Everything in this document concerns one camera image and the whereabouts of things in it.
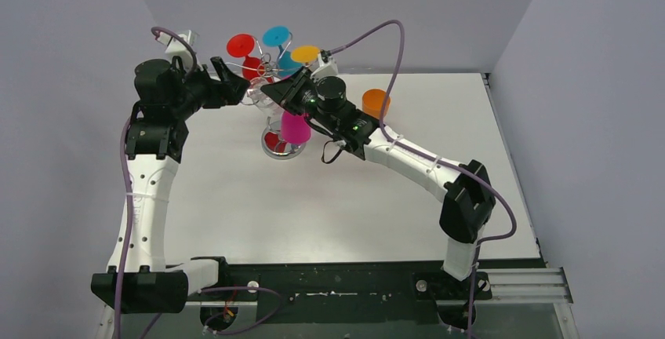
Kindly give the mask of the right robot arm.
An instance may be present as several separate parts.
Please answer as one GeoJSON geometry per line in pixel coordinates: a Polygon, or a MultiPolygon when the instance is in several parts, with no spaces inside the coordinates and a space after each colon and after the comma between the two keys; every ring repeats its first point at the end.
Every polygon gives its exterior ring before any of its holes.
{"type": "Polygon", "coordinates": [[[319,78],[302,67],[284,80],[261,86],[260,92],[329,137],[341,151],[385,166],[431,193],[442,204],[439,226],[448,238],[443,291],[459,299],[472,290],[476,248],[496,205],[482,163],[444,159],[380,123],[380,111],[391,100],[379,89],[366,91],[357,107],[348,99],[342,78],[319,78]]]}

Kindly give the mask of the chrome wine glass rack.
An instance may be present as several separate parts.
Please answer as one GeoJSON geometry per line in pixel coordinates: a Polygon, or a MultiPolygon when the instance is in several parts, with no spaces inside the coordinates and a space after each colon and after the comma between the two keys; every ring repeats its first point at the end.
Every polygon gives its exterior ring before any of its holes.
{"type": "MultiPolygon", "coordinates": [[[[275,63],[276,56],[272,56],[269,53],[263,53],[260,59],[264,62],[264,65],[267,68],[268,75],[274,79],[273,82],[280,82],[281,80],[284,79],[284,78],[279,78],[277,76],[278,69],[275,63]]],[[[285,140],[283,140],[281,137],[281,118],[282,117],[280,118],[267,117],[266,127],[264,128],[261,135],[261,146],[264,153],[272,157],[273,159],[277,160],[293,159],[303,152],[307,143],[296,145],[296,144],[290,144],[285,140]]]]}

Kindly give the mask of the orange wine glass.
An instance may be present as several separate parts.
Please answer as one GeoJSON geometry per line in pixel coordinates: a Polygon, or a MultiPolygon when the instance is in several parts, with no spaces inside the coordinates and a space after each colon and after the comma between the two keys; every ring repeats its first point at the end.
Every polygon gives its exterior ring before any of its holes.
{"type": "Polygon", "coordinates": [[[381,89],[369,89],[362,94],[362,111],[373,118],[380,119],[381,113],[388,113],[391,98],[381,89]]]}

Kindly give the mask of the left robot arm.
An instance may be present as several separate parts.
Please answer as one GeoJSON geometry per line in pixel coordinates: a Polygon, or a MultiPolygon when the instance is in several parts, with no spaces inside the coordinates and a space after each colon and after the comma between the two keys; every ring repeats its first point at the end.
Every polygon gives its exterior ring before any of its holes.
{"type": "Polygon", "coordinates": [[[125,314],[178,313],[199,290],[214,301],[227,298],[233,279],[219,270],[220,257],[195,257],[169,266],[165,222],[169,196],[188,136],[186,121],[200,109],[241,103],[249,81],[219,56],[207,67],[186,71],[180,57],[136,66],[139,96],[122,134],[125,209],[107,269],[95,273],[91,291],[125,314]]]}

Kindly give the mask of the red wine glass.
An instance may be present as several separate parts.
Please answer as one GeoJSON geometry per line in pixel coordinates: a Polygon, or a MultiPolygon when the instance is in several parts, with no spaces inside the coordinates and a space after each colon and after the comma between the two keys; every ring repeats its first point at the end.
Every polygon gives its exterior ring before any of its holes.
{"type": "Polygon", "coordinates": [[[255,78],[264,78],[268,82],[273,82],[274,79],[268,75],[264,62],[252,55],[255,49],[263,55],[257,39],[246,33],[236,34],[227,42],[227,53],[231,57],[242,59],[240,68],[245,79],[251,81],[255,78]]]}

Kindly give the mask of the clear patterned wine glass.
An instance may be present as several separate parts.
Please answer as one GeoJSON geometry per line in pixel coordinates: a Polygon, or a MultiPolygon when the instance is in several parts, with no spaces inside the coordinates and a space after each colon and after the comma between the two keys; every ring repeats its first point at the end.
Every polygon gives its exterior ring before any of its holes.
{"type": "Polygon", "coordinates": [[[267,84],[268,81],[265,78],[253,78],[246,91],[247,97],[268,118],[280,118],[284,112],[283,109],[261,90],[267,84]]]}

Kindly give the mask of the yellow wine glass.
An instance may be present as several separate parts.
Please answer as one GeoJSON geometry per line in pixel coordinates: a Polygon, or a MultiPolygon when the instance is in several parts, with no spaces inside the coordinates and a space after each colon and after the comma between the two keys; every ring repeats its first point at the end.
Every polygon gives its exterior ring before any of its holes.
{"type": "Polygon", "coordinates": [[[311,66],[318,62],[321,49],[313,45],[298,46],[291,51],[291,60],[298,66],[311,66]]]}

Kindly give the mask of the magenta wine glass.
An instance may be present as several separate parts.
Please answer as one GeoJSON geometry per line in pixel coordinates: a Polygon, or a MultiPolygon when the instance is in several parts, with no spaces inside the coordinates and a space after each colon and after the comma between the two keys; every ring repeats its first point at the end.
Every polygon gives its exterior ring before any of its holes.
{"type": "Polygon", "coordinates": [[[290,144],[306,144],[311,138],[311,128],[302,115],[284,111],[281,118],[281,137],[290,144]]]}

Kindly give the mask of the blue wine glass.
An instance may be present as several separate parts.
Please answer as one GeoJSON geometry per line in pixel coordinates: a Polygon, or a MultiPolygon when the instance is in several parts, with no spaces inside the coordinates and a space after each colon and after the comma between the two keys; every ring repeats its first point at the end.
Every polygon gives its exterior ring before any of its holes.
{"type": "Polygon", "coordinates": [[[287,78],[302,67],[301,63],[292,59],[291,52],[289,51],[292,41],[293,34],[286,26],[272,27],[263,34],[263,44],[278,49],[275,63],[279,78],[287,78]]]}

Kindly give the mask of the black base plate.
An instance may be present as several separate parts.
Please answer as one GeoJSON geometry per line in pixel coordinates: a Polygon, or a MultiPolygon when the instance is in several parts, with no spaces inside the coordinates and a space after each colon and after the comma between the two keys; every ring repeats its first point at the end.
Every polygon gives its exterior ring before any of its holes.
{"type": "Polygon", "coordinates": [[[188,300],[253,302],[270,324],[443,321],[464,328],[471,291],[470,280],[443,272],[441,261],[223,263],[218,282],[188,300]]]}

